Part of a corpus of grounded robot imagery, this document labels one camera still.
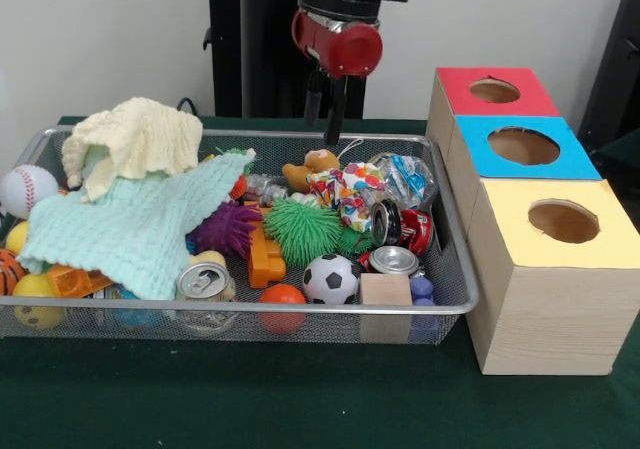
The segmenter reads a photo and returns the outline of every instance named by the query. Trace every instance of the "white wall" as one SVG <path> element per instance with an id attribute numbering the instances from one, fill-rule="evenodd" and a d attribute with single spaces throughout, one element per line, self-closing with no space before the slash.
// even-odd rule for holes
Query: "white wall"
<path id="1" fill-rule="evenodd" d="M 207 27 L 209 0 L 0 0 L 0 108 L 22 144 L 61 115 L 131 96 L 190 96 L 212 113 Z M 0 147 L 7 131 L 3 121 Z"/>
<path id="2" fill-rule="evenodd" d="M 367 117 L 424 118 L 437 66 L 529 66 L 577 129 L 620 0 L 410 0 L 381 11 Z"/>
<path id="3" fill-rule="evenodd" d="M 424 118 L 439 65 L 525 65 L 576 126 L 618 1 L 386 3 L 366 116 Z M 208 0 L 0 0 L 0 170 L 63 114 L 134 95 L 172 105 L 188 95 L 211 113 L 208 25 Z"/>

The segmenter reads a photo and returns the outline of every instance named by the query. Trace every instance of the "clear plastic bag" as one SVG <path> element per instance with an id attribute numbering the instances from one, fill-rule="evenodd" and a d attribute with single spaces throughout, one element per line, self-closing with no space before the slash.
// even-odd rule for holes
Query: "clear plastic bag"
<path id="1" fill-rule="evenodd" d="M 375 164 L 387 185 L 386 196 L 400 210 L 429 212 L 438 194 L 438 185 L 427 165 L 418 157 L 383 153 L 369 160 Z"/>

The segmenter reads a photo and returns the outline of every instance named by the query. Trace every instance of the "purple spiky ball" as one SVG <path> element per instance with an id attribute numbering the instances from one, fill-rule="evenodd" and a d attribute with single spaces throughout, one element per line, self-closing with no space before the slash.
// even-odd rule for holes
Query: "purple spiky ball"
<path id="1" fill-rule="evenodd" d="M 207 217 L 188 236 L 200 254 L 218 251 L 236 253 L 245 259 L 251 245 L 251 221 L 261 221 L 262 213 L 256 206 L 240 206 L 236 201 L 223 202 L 216 212 Z"/>

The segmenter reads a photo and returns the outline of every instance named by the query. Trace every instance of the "mint green knit blanket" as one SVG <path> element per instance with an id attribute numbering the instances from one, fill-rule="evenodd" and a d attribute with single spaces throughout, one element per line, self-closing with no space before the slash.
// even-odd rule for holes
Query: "mint green knit blanket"
<path id="1" fill-rule="evenodd" d="M 118 177 L 91 203 L 81 202 L 83 189 L 44 199 L 29 216 L 20 264 L 35 274 L 47 263 L 98 270 L 141 299 L 173 299 L 189 265 L 185 235 L 226 200 L 253 158 L 225 154 L 177 176 Z"/>

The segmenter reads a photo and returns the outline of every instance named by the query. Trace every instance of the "yellow ball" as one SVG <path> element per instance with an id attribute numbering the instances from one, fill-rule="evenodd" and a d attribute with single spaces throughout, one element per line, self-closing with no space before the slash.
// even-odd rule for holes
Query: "yellow ball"
<path id="1" fill-rule="evenodd" d="M 22 248 L 27 242 L 28 231 L 29 223 L 27 221 L 21 222 L 14 227 L 7 236 L 7 249 L 15 255 L 20 254 L 20 251 L 22 251 Z"/>
<path id="2" fill-rule="evenodd" d="M 222 267 L 227 267 L 227 261 L 225 261 L 224 256 L 216 251 L 205 251 L 201 252 L 197 256 L 191 256 L 191 264 L 198 264 L 199 262 L 215 262 L 216 264 L 220 264 Z"/>
<path id="3" fill-rule="evenodd" d="M 24 276 L 15 290 L 14 296 L 21 297 L 56 297 L 46 274 Z M 65 320 L 61 307 L 16 306 L 13 310 L 16 319 L 24 326 L 33 329 L 52 329 Z"/>

